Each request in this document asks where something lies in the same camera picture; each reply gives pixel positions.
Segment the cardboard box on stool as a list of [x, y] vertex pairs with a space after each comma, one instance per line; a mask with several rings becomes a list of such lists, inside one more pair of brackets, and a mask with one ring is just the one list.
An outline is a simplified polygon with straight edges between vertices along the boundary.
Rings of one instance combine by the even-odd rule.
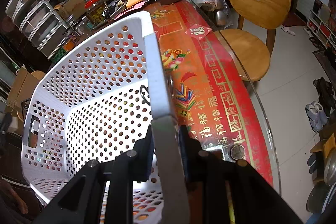
[[13, 133], [23, 136], [23, 127], [25, 119], [22, 114], [21, 102], [30, 99], [33, 92], [46, 74], [42, 71], [33, 71], [30, 73], [26, 68], [21, 67], [15, 77], [13, 86], [7, 97], [5, 113], [10, 113], [16, 123], [16, 130]]

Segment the wooden chair near table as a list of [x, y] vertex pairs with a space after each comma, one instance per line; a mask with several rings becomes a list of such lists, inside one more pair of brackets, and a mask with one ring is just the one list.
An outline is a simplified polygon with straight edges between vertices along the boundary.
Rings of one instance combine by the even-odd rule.
[[[285, 22], [291, 0], [229, 1], [238, 14], [238, 27], [221, 30], [219, 34], [233, 52], [242, 80], [258, 82], [269, 71], [276, 29]], [[243, 30], [245, 20], [266, 30], [266, 42]]]

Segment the white stacked drawer organizer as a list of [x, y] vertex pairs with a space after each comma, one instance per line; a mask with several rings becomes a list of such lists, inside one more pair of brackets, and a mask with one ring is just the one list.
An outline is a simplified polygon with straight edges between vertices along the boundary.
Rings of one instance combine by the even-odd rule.
[[9, 0], [5, 13], [49, 60], [62, 45], [68, 24], [47, 0]]

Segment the white perforated plastic basket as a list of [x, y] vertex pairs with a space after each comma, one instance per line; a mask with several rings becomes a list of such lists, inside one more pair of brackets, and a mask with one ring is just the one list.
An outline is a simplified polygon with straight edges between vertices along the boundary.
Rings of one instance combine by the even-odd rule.
[[179, 125], [151, 16], [117, 21], [38, 83], [22, 140], [22, 173], [46, 206], [90, 160], [115, 160], [152, 130], [146, 182], [133, 182], [133, 223], [189, 223]]

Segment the white shoe shelf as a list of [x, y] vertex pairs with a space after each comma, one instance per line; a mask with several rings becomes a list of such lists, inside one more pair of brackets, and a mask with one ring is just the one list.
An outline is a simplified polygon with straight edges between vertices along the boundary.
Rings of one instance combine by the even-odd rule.
[[306, 26], [325, 48], [331, 47], [335, 51], [335, 33], [312, 10], [310, 11]]

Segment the glass jar with pickles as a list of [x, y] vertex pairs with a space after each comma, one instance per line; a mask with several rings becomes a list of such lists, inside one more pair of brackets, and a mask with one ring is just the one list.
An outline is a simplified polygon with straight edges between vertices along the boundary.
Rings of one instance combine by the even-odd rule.
[[85, 0], [84, 8], [87, 11], [88, 19], [93, 25], [104, 22], [103, 12], [106, 10], [106, 5], [103, 0]]

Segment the grey sneakers pair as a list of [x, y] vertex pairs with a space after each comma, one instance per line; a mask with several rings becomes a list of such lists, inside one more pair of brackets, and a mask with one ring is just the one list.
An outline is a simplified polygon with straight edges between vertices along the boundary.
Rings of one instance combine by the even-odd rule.
[[327, 124], [328, 118], [322, 105], [317, 101], [307, 104], [305, 106], [305, 112], [314, 132], [321, 131], [323, 126]]

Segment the cardboard box on table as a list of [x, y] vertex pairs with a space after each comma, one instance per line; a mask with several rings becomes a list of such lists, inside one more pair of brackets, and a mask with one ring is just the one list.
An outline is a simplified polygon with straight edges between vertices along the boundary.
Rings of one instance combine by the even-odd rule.
[[71, 15], [79, 19], [86, 12], [84, 0], [66, 0], [54, 7], [54, 10], [64, 19], [67, 20]]

